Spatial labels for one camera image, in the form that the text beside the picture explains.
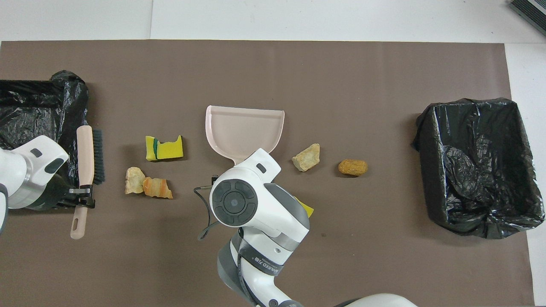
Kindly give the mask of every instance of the black cable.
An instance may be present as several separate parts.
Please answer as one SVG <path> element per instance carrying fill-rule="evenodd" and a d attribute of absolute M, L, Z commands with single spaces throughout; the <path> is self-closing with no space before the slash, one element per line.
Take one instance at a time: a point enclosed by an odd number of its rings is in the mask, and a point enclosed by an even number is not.
<path fill-rule="evenodd" d="M 203 229 L 203 231 L 201 231 L 201 233 L 197 236 L 197 241 L 202 241 L 203 239 L 205 239 L 205 237 L 206 237 L 207 234 L 209 233 L 209 230 L 210 230 L 212 227 L 214 227 L 214 226 L 216 226 L 216 225 L 219 224 L 218 221 L 216 221 L 216 222 L 214 222 L 214 223 L 212 223 L 212 224 L 210 223 L 210 208 L 209 208 L 209 204 L 207 203 L 206 199 L 205 199 L 199 192 L 197 192 L 197 191 L 203 190 L 203 189 L 205 189 L 205 188 L 211 188 L 211 186 L 204 186 L 204 187 L 200 186 L 200 187 L 196 187 L 195 189 L 193 189 L 193 193 L 197 194 L 197 196 L 199 196 L 199 198 L 201 198 L 201 200 L 202 200 L 203 203 L 205 204 L 206 212 L 207 212 L 207 214 L 208 214 L 208 216 L 209 216 L 209 221 L 208 221 L 208 223 L 207 223 L 207 226 L 206 226 L 205 229 Z"/>

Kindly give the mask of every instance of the brush handle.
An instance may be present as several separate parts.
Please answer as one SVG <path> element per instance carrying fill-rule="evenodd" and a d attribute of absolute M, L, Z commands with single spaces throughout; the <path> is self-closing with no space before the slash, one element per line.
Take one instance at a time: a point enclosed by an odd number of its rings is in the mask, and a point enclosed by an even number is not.
<path fill-rule="evenodd" d="M 93 129 L 91 126 L 81 126 L 76 130 L 78 142 L 78 178 L 80 187 L 93 184 L 95 175 Z M 72 239 L 80 239 L 85 234 L 87 221 L 87 207 L 77 205 L 72 219 L 70 236 Z"/>

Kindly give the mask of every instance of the circular gray joint cap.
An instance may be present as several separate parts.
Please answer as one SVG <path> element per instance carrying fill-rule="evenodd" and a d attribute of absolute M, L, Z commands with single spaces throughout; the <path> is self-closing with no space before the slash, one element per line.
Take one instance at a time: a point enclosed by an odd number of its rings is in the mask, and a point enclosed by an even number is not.
<path fill-rule="evenodd" d="M 246 224 L 256 214 L 257 206 L 255 190 L 243 180 L 223 180 L 212 192 L 216 217 L 229 226 Z"/>

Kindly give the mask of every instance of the black trash bag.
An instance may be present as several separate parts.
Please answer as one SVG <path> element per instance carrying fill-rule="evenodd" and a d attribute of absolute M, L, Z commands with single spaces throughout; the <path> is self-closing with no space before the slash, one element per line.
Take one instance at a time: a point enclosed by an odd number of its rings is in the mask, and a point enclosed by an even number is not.
<path fill-rule="evenodd" d="M 57 174 L 79 186 L 76 129 L 87 124 L 88 99 L 85 82 L 67 70 L 50 81 L 0 80 L 0 147 L 11 150 L 45 135 L 69 155 Z"/>
<path fill-rule="evenodd" d="M 518 106 L 505 98 L 431 104 L 417 118 L 429 218 L 460 235 L 502 239 L 544 221 Z"/>

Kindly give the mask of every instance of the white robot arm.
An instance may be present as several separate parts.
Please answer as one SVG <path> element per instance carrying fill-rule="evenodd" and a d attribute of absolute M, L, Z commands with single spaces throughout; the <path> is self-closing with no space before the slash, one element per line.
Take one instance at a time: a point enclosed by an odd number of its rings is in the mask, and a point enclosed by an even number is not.
<path fill-rule="evenodd" d="M 253 306 L 302 307 L 274 283 L 286 260 L 309 232 L 300 203 L 272 183 L 281 167 L 263 149 L 215 181 L 210 207 L 220 223 L 239 231 L 218 253 L 218 274 Z M 376 294 L 336 307 L 415 307 L 393 294 Z"/>
<path fill-rule="evenodd" d="M 13 150 L 0 149 L 0 232 L 9 209 L 36 202 L 68 154 L 41 135 Z"/>

